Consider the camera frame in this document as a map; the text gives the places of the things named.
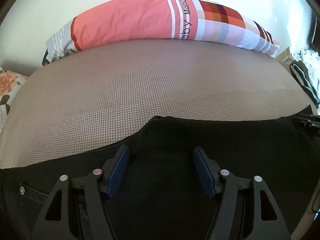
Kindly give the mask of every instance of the gray textured mattress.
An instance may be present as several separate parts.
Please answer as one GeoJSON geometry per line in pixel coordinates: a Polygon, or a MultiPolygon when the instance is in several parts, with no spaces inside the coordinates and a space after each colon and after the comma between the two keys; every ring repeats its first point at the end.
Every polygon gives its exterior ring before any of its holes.
{"type": "Polygon", "coordinates": [[[102,147],[155,115],[264,120],[314,105],[273,58],[203,41],[105,45],[36,71],[0,134],[0,168],[102,147]]]}

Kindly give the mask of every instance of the rivet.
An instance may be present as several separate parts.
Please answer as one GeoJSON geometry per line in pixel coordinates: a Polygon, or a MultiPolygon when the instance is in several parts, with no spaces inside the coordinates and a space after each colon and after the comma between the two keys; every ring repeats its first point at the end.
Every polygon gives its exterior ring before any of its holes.
{"type": "Polygon", "coordinates": [[[61,181],[65,181],[65,180],[67,180],[67,178],[68,178],[67,175],[61,175],[61,176],[60,176],[60,180],[61,180],[61,181]]]}
{"type": "Polygon", "coordinates": [[[223,176],[228,176],[230,174],[230,172],[228,170],[221,170],[220,173],[223,176]]]}
{"type": "Polygon", "coordinates": [[[260,176],[254,176],[254,180],[257,182],[261,182],[262,178],[260,176]]]}
{"type": "Polygon", "coordinates": [[[20,187],[20,194],[21,194],[21,195],[24,194],[24,187],[20,187]]]}
{"type": "Polygon", "coordinates": [[[102,170],[101,169],[95,169],[94,171],[93,171],[93,174],[94,175],[100,175],[102,173],[102,170]]]}

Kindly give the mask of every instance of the pillow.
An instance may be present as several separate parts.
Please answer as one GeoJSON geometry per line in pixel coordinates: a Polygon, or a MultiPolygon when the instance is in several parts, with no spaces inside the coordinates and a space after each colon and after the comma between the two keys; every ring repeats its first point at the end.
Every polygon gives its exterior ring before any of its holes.
{"type": "Polygon", "coordinates": [[[28,78],[0,67],[0,132],[21,86],[28,78]]]}
{"type": "Polygon", "coordinates": [[[272,57],[280,49],[258,23],[217,3],[112,0],[76,16],[49,38],[42,65],[81,50],[136,39],[211,41],[272,57]]]}

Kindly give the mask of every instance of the pink pillowcase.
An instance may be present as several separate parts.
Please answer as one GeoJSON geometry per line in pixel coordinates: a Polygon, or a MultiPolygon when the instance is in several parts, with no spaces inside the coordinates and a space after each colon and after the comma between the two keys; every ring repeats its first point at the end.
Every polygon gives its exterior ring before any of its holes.
{"type": "Polygon", "coordinates": [[[259,24],[203,0],[112,0],[78,15],[47,40],[49,62],[97,46],[135,39],[212,41],[274,57],[279,44],[259,24]]]}

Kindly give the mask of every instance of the black fabric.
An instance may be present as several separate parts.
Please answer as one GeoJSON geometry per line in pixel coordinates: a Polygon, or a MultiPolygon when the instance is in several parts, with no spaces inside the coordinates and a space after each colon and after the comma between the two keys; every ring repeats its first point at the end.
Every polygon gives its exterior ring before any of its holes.
{"type": "MultiPolygon", "coordinates": [[[[311,114],[311,108],[304,113],[311,114]]],[[[43,193],[49,194],[62,174],[85,176],[125,144],[130,162],[119,193],[107,201],[118,238],[203,239],[215,202],[204,194],[192,162],[193,148],[202,146],[222,169],[243,178],[262,176],[292,232],[320,177],[319,138],[295,127],[293,120],[215,122],[157,116],[113,145],[0,170],[0,207],[19,236],[29,239],[43,193]],[[21,195],[21,184],[37,191],[26,188],[21,195]]]]}
{"type": "Polygon", "coordinates": [[[1,239],[20,240],[7,218],[0,209],[0,236],[1,239]]]}

